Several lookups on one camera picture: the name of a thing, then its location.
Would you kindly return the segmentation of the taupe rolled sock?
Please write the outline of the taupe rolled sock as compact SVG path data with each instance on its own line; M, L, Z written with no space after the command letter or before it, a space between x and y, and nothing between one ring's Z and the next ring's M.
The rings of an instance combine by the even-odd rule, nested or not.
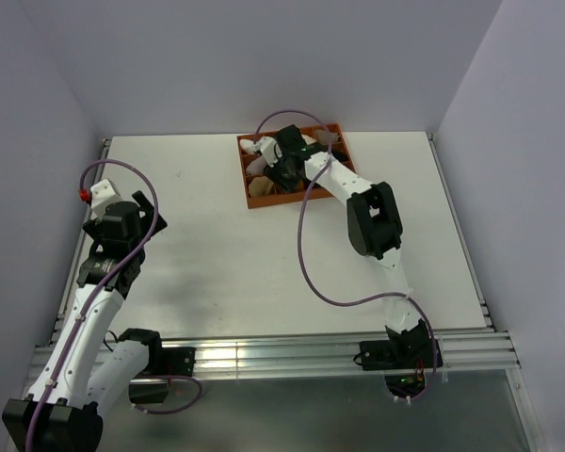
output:
M322 145L327 145L329 142L332 144L341 142L341 136L338 133L327 131L324 129L316 129L314 131L315 140Z

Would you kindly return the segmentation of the white rolled sock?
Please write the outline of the white rolled sock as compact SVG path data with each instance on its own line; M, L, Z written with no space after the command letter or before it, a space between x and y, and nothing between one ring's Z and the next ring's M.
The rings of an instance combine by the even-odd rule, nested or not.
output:
M244 153L247 154L256 154L260 153L262 150L264 141L260 138L256 141L252 139L245 139L242 138L239 140L239 146Z

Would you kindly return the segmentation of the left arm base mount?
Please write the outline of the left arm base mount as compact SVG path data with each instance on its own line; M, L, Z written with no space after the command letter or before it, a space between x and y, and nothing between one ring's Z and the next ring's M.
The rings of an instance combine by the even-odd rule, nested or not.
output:
M152 370L137 374L128 386L128 397L134 404L152 405L163 403L172 389L173 380L157 379L156 376L192 377L196 348L165 347Z

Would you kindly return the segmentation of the orange compartment tray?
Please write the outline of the orange compartment tray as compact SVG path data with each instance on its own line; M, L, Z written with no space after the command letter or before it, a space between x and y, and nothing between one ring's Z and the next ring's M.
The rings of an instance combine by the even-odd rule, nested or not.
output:
M347 169L355 167L338 123L327 124L330 135L322 126L304 126L299 130L305 146L301 151L327 151L329 137L332 139L332 155ZM291 202L301 202L310 180L300 168L300 158L286 156L270 166L259 163L262 157L259 146L253 142L254 135L236 137L237 149L243 170L246 202L249 209L269 207Z

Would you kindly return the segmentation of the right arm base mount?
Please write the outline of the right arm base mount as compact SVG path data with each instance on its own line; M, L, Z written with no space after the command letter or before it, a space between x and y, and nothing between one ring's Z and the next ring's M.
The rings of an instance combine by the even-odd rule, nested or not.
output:
M428 387L426 371L438 370L444 364L437 341L427 335L424 339L361 341L352 361L363 371L401 371L385 376L385 386L394 400L412 402Z

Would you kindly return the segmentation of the cream rolled sock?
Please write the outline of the cream rolled sock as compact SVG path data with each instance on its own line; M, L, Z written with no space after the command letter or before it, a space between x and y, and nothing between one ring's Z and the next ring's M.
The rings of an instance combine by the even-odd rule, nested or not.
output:
M305 142L306 146L312 146L316 143L316 140L311 136L302 134L301 137L302 137L303 141Z

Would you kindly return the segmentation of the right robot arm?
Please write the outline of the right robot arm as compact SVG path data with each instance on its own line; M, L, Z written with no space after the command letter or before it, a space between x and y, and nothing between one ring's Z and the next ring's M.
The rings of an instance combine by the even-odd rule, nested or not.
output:
M336 148L333 134L327 132L326 144L307 139L295 125L271 137L256 140L256 152L266 161L265 174L285 190L304 184L311 193L315 186L326 189L346 212L347 237L354 251L372 261L392 288L378 295L343 301L321 293L310 277L304 280L312 292L331 306L349 308L373 300L381 300L384 308L384 329L388 340L380 355L373 358L377 369L416 368L440 362L438 344L430 321L413 299L401 263L404 232L391 186L373 183L358 175L349 166L347 153Z

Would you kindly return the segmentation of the grey rolled sock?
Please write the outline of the grey rolled sock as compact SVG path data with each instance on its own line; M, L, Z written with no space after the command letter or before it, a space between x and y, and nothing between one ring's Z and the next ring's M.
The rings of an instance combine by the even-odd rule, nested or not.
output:
M268 163L266 159L262 155L259 155L247 165L245 173L248 176L261 176L264 174L267 166Z

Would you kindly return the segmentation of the aluminium frame rail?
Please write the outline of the aluminium frame rail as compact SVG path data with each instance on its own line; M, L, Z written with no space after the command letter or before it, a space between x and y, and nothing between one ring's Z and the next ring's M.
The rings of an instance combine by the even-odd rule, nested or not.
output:
M357 334L193 340L202 399L175 415L118 400L104 451L543 451L505 332L444 332L428 393L394 402L354 363Z

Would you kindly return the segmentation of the beige rolled sock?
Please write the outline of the beige rolled sock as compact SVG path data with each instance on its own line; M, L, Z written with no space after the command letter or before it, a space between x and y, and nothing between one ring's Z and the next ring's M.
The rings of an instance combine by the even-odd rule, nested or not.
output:
M274 183L265 176L255 177L248 185L251 198L269 196L274 191Z

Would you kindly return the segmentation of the black rolled sock right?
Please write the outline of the black rolled sock right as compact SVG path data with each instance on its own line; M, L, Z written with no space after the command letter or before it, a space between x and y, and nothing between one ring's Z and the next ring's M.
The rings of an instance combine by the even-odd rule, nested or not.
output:
M332 155L333 155L333 157L334 157L335 159L337 159L338 161L340 161L340 162L342 162L342 163L348 162L348 161L350 160L349 156L348 156L346 153L342 152L342 151L333 149L333 150L331 151L331 153L332 153Z

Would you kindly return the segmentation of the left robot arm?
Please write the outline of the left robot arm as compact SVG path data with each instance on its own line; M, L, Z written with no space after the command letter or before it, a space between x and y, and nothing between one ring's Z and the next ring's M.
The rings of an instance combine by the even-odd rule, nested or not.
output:
M156 331L128 329L102 365L95 361L110 324L145 261L144 246L167 223L142 191L125 201L107 180L90 191L93 219L88 258L79 268L73 306L55 348L22 399L10 399L2 420L19 451L94 451L104 418L137 374L161 371L165 353Z

